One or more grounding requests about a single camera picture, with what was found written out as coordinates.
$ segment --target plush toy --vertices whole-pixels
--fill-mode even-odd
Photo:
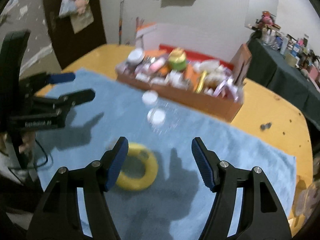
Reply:
[[[274,21],[273,17],[271,16],[271,14],[268,11],[263,11],[261,19],[259,21],[257,21],[257,27],[260,30],[262,30],[266,24],[273,26],[274,23],[275,23],[275,21]]]
[[[87,7],[89,0],[75,0],[76,7],[78,8],[78,14],[83,14]]]

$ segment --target gold object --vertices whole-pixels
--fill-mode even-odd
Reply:
[[[204,86],[204,78],[207,76],[207,74],[208,72],[206,70],[202,72],[198,87],[196,89],[196,93],[201,93]]]
[[[126,190],[144,190],[156,179],[158,174],[158,163],[154,154],[141,144],[129,143],[128,156],[138,158],[145,166],[145,174],[142,178],[129,178],[120,172],[116,184]]]

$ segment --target white bottle cap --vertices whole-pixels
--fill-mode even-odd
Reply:
[[[201,73],[201,71],[200,71],[200,65],[201,65],[200,62],[194,63],[194,64],[193,64],[193,70],[194,70],[195,72],[197,72],[197,73]]]
[[[133,65],[138,65],[143,60],[144,56],[143,49],[134,49],[128,56],[128,62]]]
[[[147,106],[154,106],[158,101],[158,93],[153,90],[149,90],[142,95],[142,101]]]
[[[153,108],[149,111],[147,115],[147,120],[152,125],[160,126],[164,124],[165,111],[159,108]]]

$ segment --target white wall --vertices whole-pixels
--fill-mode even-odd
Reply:
[[[250,0],[244,25],[255,24],[256,20],[261,18],[262,11],[269,11],[276,16],[277,8],[278,0]]]
[[[108,43],[118,43],[120,0],[100,0]],[[125,0],[123,43],[134,39],[136,17],[145,22],[188,25],[210,33],[215,55],[230,60],[240,44],[249,39],[244,27],[249,0]],[[320,19],[309,0],[279,0],[276,23],[294,37],[310,36],[320,54]]]
[[[279,0],[276,23],[294,38],[309,35],[309,44],[320,54],[320,18],[309,0]]]
[[[100,0],[108,43],[118,43],[120,0]],[[231,60],[251,30],[244,27],[249,0],[125,0],[123,43],[133,41],[136,17],[188,25],[209,33],[215,55]]]

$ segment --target blue towel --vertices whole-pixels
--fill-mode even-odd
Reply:
[[[167,132],[154,132],[146,118],[150,107],[143,104],[141,90],[83,69],[76,72],[73,82],[55,86],[48,96],[87,88],[95,90],[95,99],[73,108],[65,128],[37,133],[53,159],[38,174],[45,189],[59,167],[73,170],[99,160],[120,136],[153,151],[159,171],[148,189],[129,192],[115,186],[105,194],[122,240],[199,238],[215,194],[205,187],[191,153],[194,137],[201,137],[209,150],[236,168],[261,167],[289,215],[296,183],[295,157],[217,119],[163,99],[159,103],[177,110],[180,120]],[[83,230],[90,236],[81,190],[78,198]],[[238,189],[229,235],[236,232],[241,199],[242,189]]]

